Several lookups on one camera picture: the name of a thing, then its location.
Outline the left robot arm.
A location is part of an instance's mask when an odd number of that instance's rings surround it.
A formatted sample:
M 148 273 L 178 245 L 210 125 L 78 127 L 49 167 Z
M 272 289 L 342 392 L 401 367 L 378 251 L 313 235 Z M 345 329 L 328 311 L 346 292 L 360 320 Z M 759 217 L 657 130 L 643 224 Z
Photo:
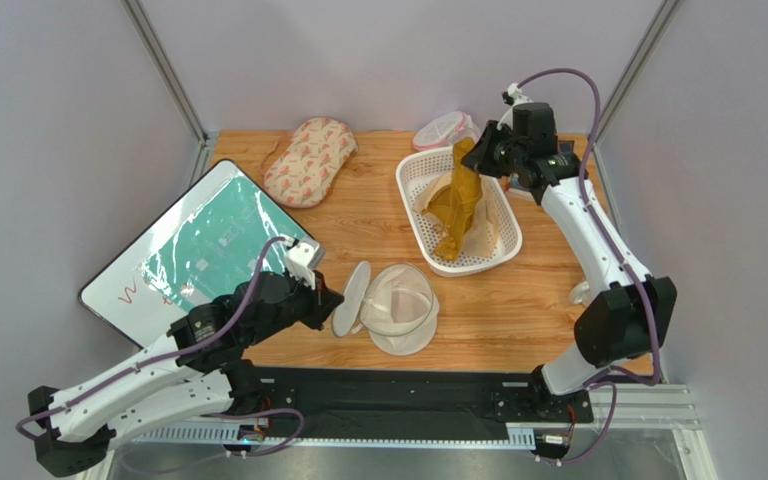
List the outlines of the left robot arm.
M 130 439 L 196 416 L 246 416 L 268 406 L 244 352 L 296 323 L 312 330 L 343 303 L 320 272 L 314 282 L 259 272 L 231 294 L 192 308 L 169 331 L 80 385 L 28 396 L 41 428 L 37 462 L 61 478 L 85 471 Z

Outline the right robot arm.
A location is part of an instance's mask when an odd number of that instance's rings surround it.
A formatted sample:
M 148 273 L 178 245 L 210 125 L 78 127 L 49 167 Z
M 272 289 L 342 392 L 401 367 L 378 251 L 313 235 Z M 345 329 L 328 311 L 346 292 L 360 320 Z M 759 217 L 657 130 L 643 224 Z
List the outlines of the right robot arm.
M 574 342 L 537 374 L 548 394 L 584 389 L 609 370 L 662 347 L 677 290 L 656 278 L 626 246 L 603 211 L 585 165 L 562 153 L 552 108 L 512 100 L 499 121 L 487 123 L 463 165 L 495 178 L 516 176 L 556 223 L 588 285 L 586 309 L 574 325 Z

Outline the yellow bra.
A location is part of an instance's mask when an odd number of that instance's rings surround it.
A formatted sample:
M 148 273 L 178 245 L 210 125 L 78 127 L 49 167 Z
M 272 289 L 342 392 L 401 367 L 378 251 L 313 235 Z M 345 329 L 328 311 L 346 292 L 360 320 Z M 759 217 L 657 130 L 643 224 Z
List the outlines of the yellow bra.
M 479 174 L 460 164 L 463 155 L 475 146 L 472 138 L 463 138 L 452 146 L 453 170 L 447 185 L 434 191 L 420 213 L 432 215 L 439 221 L 441 237 L 434 254 L 445 261 L 454 261 L 461 253 L 464 238 L 473 226 L 476 205 L 482 198 Z

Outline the round white mesh laundry bag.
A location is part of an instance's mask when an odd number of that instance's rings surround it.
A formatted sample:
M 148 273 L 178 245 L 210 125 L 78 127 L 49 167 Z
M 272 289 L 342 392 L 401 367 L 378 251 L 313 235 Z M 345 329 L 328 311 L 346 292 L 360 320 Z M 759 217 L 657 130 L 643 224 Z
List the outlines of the round white mesh laundry bag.
M 362 261 L 346 280 L 343 296 L 331 317 L 337 337 L 365 330 L 381 351 L 409 356 L 436 333 L 440 302 L 428 277 L 412 264 L 392 264 L 374 274 Z

